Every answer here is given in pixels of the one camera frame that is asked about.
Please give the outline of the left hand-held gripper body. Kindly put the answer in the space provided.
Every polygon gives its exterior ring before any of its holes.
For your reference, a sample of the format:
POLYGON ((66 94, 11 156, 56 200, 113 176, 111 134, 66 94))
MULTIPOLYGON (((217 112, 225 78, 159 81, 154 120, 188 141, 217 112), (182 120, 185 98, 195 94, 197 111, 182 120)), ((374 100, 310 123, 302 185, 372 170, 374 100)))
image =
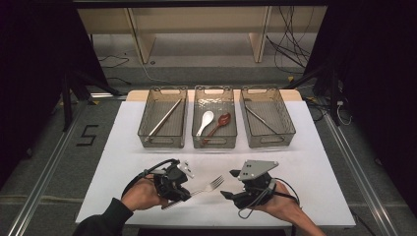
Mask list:
POLYGON ((160 194, 189 194, 182 184, 195 175, 187 160, 171 159, 171 164, 161 170, 154 170, 153 181, 160 194))

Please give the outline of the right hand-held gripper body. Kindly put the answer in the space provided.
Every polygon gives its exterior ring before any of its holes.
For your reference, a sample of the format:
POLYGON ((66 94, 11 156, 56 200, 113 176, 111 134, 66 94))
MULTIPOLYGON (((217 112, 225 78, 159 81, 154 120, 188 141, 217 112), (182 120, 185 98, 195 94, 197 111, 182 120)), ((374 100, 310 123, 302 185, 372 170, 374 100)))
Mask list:
POLYGON ((266 203, 272 195, 274 181, 268 174, 277 167, 277 161, 251 160, 244 162, 238 180, 244 185, 244 192, 237 197, 238 207, 254 207, 266 203))

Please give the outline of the silver fork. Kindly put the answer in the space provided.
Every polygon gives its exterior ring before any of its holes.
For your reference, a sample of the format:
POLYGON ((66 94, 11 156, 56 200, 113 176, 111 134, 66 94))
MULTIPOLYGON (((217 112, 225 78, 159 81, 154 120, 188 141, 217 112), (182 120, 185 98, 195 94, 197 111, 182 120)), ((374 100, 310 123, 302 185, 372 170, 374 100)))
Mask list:
MULTIPOLYGON (((191 197, 196 196, 197 194, 204 193, 204 192, 211 192, 215 189, 217 189, 222 183, 224 182, 224 178, 222 175, 218 176, 216 179, 208 183, 203 189, 200 189, 198 191, 195 191, 190 194, 191 197)), ((170 207, 173 207, 177 204, 180 204, 180 201, 176 202, 170 202, 168 206, 163 206, 162 209, 168 209, 170 207)))

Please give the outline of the smoky clear plastic bin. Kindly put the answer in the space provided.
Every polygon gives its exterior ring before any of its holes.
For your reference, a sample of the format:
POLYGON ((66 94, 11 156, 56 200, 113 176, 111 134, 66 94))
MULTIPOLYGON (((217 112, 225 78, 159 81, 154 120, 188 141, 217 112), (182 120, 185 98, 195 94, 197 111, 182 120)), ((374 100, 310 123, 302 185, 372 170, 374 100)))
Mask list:
POLYGON ((149 90, 138 136, 144 148, 182 148, 188 112, 186 87, 149 90))
POLYGON ((290 145, 296 129, 278 88, 242 88, 239 101, 250 148, 275 148, 290 145), (247 111, 245 105, 265 119, 278 134, 247 111))
POLYGON ((237 124, 233 88, 230 86, 196 86, 193 101, 192 138, 194 148, 235 148, 237 138, 237 124), (202 116, 206 111, 212 111, 214 118, 205 127, 200 137, 196 134, 202 123, 202 116), (217 119, 224 113, 231 114, 230 122, 220 127, 214 135, 203 145, 203 139, 216 126, 217 119))

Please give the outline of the reddish brown wooden spoon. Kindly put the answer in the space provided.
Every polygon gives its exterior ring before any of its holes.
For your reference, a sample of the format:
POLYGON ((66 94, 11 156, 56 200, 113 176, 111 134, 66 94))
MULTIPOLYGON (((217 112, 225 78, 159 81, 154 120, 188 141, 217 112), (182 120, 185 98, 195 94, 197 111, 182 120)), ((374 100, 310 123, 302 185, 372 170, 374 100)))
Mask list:
POLYGON ((214 135, 214 133, 220 128, 225 125, 227 125, 231 120, 231 114, 230 113, 224 113, 219 116, 217 119, 216 126, 208 133, 208 135, 203 139, 202 144, 205 145, 209 139, 214 135))

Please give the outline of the silver table knife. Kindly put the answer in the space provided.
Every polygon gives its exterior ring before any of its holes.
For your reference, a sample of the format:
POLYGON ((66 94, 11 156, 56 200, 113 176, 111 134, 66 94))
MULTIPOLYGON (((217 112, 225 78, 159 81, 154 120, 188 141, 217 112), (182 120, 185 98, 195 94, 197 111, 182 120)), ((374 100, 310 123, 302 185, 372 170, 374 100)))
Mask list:
POLYGON ((260 115, 258 115, 256 112, 254 112, 248 105, 245 105, 245 108, 255 118, 257 118, 260 122, 262 122, 266 127, 268 127, 270 130, 272 130, 275 134, 278 134, 278 132, 269 123, 267 123, 265 119, 263 119, 260 115))

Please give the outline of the white ceramic spoon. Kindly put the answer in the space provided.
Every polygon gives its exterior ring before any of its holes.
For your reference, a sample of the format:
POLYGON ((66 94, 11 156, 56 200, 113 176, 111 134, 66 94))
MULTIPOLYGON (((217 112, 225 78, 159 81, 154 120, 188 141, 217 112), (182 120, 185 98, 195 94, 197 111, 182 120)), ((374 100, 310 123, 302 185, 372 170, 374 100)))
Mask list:
POLYGON ((202 116, 202 123, 201 126, 196 134, 197 137, 200 137, 202 135, 203 130, 206 126, 208 126, 214 118, 214 114, 212 111, 206 111, 202 116))

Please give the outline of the person's right hand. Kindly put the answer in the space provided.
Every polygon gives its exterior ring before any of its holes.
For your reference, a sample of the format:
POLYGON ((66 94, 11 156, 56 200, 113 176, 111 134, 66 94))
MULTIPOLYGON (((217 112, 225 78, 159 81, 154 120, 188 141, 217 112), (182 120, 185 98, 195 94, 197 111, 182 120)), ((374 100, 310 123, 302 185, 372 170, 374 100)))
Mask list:
POLYGON ((300 219, 303 213, 294 200, 277 195, 274 195, 266 204, 255 206, 255 210, 266 212, 280 220, 291 223, 300 219))

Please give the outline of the person's left hand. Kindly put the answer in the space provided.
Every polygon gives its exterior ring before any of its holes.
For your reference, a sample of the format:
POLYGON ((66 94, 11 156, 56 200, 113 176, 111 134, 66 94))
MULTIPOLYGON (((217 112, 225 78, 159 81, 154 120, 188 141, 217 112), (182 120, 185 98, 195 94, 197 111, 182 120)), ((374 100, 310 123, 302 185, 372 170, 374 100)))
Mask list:
POLYGON ((130 210, 146 210, 156 206, 166 207, 168 200, 162 198, 149 175, 137 181, 122 197, 121 202, 130 210))

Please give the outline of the black tripod stand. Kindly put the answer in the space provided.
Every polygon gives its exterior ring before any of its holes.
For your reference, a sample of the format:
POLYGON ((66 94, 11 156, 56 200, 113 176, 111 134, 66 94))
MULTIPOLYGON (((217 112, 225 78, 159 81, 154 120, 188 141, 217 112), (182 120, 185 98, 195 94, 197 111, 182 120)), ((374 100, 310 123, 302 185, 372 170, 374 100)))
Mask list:
POLYGON ((78 100, 87 101, 91 98, 91 92, 88 90, 87 85, 102 89, 114 96, 125 95, 125 92, 112 88, 105 79, 102 82, 81 70, 70 70, 66 72, 61 80, 61 94, 64 105, 64 132, 69 130, 73 121, 70 92, 72 92, 78 100))
POLYGON ((329 97, 329 115, 333 123, 336 126, 341 124, 341 121, 338 117, 338 107, 341 93, 338 88, 338 73, 336 67, 331 62, 326 62, 321 66, 318 66, 316 69, 305 73, 299 80, 290 83, 284 89, 296 89, 301 85, 307 83, 311 79, 315 79, 316 82, 313 86, 313 94, 318 96, 329 97))

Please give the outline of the light wooden shelf unit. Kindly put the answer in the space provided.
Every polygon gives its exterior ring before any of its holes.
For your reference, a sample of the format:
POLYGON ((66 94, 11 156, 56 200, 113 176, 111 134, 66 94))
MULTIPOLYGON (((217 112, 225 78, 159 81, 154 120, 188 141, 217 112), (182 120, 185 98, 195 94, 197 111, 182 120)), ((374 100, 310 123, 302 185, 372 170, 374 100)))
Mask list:
POLYGON ((176 7, 80 9, 89 34, 128 34, 133 38, 140 63, 149 60, 158 33, 245 33, 254 60, 263 59, 269 32, 317 32, 325 6, 176 7))

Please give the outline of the black curtain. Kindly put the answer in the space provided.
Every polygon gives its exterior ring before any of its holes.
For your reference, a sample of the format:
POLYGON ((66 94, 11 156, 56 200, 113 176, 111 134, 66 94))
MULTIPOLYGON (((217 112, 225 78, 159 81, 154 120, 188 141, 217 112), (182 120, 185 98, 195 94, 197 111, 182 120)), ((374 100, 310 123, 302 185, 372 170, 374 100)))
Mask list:
POLYGON ((0 188, 62 92, 106 85, 73 0, 0 0, 0 188))
POLYGON ((417 216, 417 0, 326 0, 307 70, 335 71, 350 112, 417 216))

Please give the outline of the short aluminium floor rail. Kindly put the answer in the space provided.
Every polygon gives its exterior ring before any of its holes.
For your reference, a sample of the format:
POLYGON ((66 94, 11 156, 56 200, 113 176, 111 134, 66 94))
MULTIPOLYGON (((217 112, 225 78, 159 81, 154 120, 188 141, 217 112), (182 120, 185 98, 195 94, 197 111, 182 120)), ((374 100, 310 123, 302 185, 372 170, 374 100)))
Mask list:
POLYGON ((108 92, 93 92, 90 94, 90 97, 92 99, 121 99, 126 100, 127 95, 126 94, 112 94, 108 92))

